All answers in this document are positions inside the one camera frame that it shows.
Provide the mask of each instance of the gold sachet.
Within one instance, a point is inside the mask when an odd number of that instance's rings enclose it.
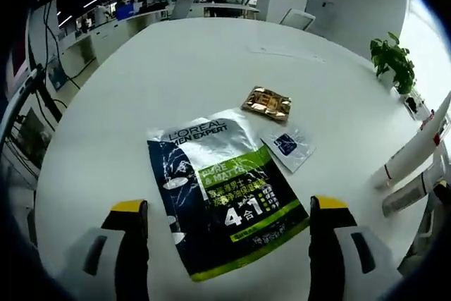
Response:
[[[283,97],[266,88],[256,86],[241,105],[241,109],[254,111],[276,121],[286,121],[290,114],[291,98]]]

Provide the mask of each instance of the green label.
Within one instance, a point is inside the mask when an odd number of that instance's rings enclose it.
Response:
[[[242,156],[237,156],[220,164],[204,168],[199,171],[199,176],[202,185],[207,189],[218,183],[225,182],[253,169],[262,167],[269,160],[271,160],[271,155],[269,154],[268,148],[263,146],[255,152],[243,154]]]
[[[297,235],[298,233],[302,232],[305,228],[309,226],[310,219],[305,218],[303,222],[296,225],[294,228],[290,229],[287,233],[279,237],[278,239],[271,241],[268,245],[265,247],[260,248],[259,250],[256,250],[255,252],[247,255],[246,257],[241,257],[238,260],[235,260],[234,262],[230,262],[228,264],[224,264],[223,266],[216,267],[215,269],[209,270],[209,271],[203,271],[201,273],[193,274],[191,275],[191,279],[193,281],[205,281],[209,278],[214,278],[215,276],[227,273],[228,271],[232,271],[233,269],[237,269],[243,266],[246,266],[247,264],[250,264],[261,257],[265,256],[266,254],[272,252],[276,248],[280,247],[283,243],[287,242],[289,239]]]
[[[247,236],[249,236],[257,231],[260,231],[262,228],[265,228],[265,227],[271,225],[274,221],[281,218],[282,216],[284,216],[285,214],[287,214],[289,211],[291,211],[293,208],[299,206],[300,204],[301,203],[297,199],[294,201],[291,201],[289,204],[287,204],[286,206],[279,209],[276,213],[268,216],[266,219],[261,220],[260,222],[254,224],[246,229],[243,229],[242,231],[240,231],[236,234],[231,235],[230,239],[233,242],[237,242],[241,239],[244,239]]]

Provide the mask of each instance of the face mask package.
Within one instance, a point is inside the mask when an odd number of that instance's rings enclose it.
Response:
[[[193,281],[250,264],[308,226],[304,207],[239,109],[150,130],[147,144]]]
[[[315,147],[296,125],[273,124],[259,132],[261,140],[278,157],[291,173],[294,173],[312,154]]]

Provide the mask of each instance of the potted plant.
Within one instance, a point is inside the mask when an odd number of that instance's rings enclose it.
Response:
[[[395,86],[401,95],[409,94],[415,80],[414,64],[407,58],[408,49],[400,47],[400,40],[389,32],[388,36],[395,42],[390,45],[387,40],[371,40],[371,60],[376,67],[376,77],[386,86]]]

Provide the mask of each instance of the office desk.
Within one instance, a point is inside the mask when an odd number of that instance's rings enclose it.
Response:
[[[134,36],[100,65],[65,112],[37,188],[37,239],[48,272],[61,272],[68,249],[89,227],[100,226],[111,206],[146,199],[150,300],[306,300],[309,230],[241,269],[192,282],[152,173],[148,128],[239,106],[255,85],[292,97],[290,120],[316,146],[294,174],[277,161],[306,210],[312,195],[343,200],[399,264],[426,199],[386,219],[381,202],[388,192],[371,187],[369,178],[416,134],[419,122],[381,86],[373,65],[291,27],[194,18],[150,25]],[[245,114],[255,130],[274,124]]]
[[[73,32],[60,41],[61,63],[68,75],[74,77],[92,59],[97,58],[100,65],[131,37],[162,18],[167,18],[166,9],[137,14],[125,20],[115,19],[78,38]]]
[[[195,3],[192,5],[188,18],[199,18],[205,17],[209,8],[223,8],[230,10],[241,10],[243,17],[246,19],[256,19],[256,15],[260,12],[255,7],[250,7],[246,5],[239,4],[228,4],[228,3]]]

